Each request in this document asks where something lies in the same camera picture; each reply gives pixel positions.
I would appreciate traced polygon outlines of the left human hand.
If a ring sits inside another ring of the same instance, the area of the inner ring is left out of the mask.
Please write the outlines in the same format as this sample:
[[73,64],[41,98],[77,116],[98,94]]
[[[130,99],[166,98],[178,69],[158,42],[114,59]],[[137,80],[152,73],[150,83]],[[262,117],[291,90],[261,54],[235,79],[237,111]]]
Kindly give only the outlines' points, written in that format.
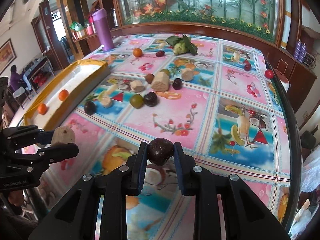
[[22,206],[24,203],[24,195],[22,190],[12,191],[8,195],[8,201],[14,206]]

